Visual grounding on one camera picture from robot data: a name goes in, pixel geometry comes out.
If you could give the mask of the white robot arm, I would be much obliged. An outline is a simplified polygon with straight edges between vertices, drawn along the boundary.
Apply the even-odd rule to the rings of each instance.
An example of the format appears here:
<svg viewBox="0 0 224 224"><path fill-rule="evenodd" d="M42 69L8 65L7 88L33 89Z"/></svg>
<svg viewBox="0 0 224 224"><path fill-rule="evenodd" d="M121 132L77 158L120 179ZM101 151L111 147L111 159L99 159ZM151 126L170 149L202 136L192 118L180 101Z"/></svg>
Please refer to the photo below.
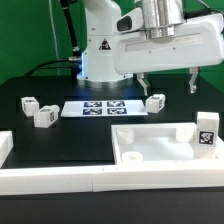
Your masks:
<svg viewBox="0 0 224 224"><path fill-rule="evenodd" d="M224 12L205 5L186 13L183 0L134 0L123 15L113 0L82 0L87 47L78 81L114 88L136 77L149 88L146 74L187 68L189 87L204 66L224 62Z"/></svg>

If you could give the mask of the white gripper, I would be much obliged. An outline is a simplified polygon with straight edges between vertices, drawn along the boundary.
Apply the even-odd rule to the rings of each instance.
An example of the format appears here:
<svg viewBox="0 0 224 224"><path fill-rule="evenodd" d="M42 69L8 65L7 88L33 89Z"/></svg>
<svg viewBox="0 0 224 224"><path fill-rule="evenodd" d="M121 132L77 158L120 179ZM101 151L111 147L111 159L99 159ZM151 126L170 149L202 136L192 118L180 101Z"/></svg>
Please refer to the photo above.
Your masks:
<svg viewBox="0 0 224 224"><path fill-rule="evenodd" d="M115 70L119 74L138 73L137 80L145 96L150 90L145 72L190 68L189 90L193 94L197 91L199 67L217 65L224 60L221 13L187 19L175 25L174 35L169 37L148 39L140 8L116 20L112 28L116 34L112 44Z"/></svg>

